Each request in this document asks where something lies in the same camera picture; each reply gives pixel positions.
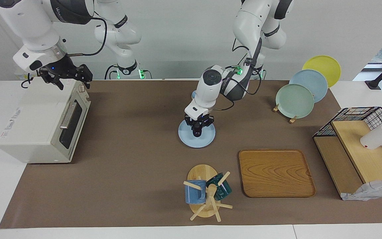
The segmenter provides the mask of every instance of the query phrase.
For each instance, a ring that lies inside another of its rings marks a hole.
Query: white wall
[[[239,0],[121,2],[129,20],[143,35],[142,41],[132,46],[136,58],[155,78],[197,78],[206,67],[231,65],[245,53],[241,49],[230,51]],[[2,29],[7,28],[1,18],[0,23]],[[91,53],[100,46],[94,39],[97,24],[100,22],[93,20],[86,26],[54,25],[67,39],[70,53]],[[281,26],[288,41],[281,50],[266,50],[267,78],[289,79],[312,56],[327,54],[341,63],[341,80],[352,80],[382,47],[382,1],[295,0],[293,12]],[[19,39],[11,32],[0,36],[0,46],[4,45],[0,47],[0,63],[12,63],[11,55],[16,50],[10,45],[15,48],[16,44]],[[115,63],[109,50],[73,60],[86,63],[95,79],[102,78],[106,67]],[[10,71],[0,71],[0,79],[10,79]]]

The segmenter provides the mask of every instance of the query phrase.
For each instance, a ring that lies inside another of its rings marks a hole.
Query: black wire rack
[[[359,107],[341,109],[329,122],[325,124],[313,137],[337,136],[331,122],[363,120],[372,130],[382,123],[381,107]]]

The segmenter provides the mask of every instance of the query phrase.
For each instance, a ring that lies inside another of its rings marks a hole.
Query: oven door
[[[74,91],[62,119],[55,129],[51,144],[65,156],[63,162],[70,162],[73,157],[86,114],[88,113],[89,104],[89,101],[85,103],[83,97]]]

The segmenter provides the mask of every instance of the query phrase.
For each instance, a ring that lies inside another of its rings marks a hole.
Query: white paper cup
[[[363,136],[360,143],[367,149],[380,147],[382,145],[382,124]]]

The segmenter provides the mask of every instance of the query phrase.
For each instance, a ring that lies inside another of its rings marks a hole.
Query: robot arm
[[[201,135],[202,127],[214,121],[209,113],[213,110],[219,93],[232,102],[245,96],[253,71],[258,72],[263,65],[262,46],[279,49],[287,39],[285,32],[280,28],[279,20],[285,18],[292,10],[294,5],[292,0],[241,0],[241,2],[233,32],[238,42],[248,50],[248,57],[243,65],[240,65],[239,72],[215,65],[203,73],[194,99],[185,108],[185,121],[191,126],[195,137]],[[209,72],[221,75],[221,80],[215,83],[208,81]]]
[[[60,78],[80,80],[89,88],[92,73],[86,65],[73,65],[52,21],[86,24],[93,13],[93,0],[0,0],[1,16],[24,44],[14,61],[26,72],[41,69],[45,82],[60,89]]]
[[[118,0],[97,0],[98,12],[107,21],[107,37],[105,46],[116,56],[119,75],[125,77],[141,77],[139,65],[129,45],[141,41],[141,34],[128,21]],[[95,37],[103,42],[104,26],[95,28]]]

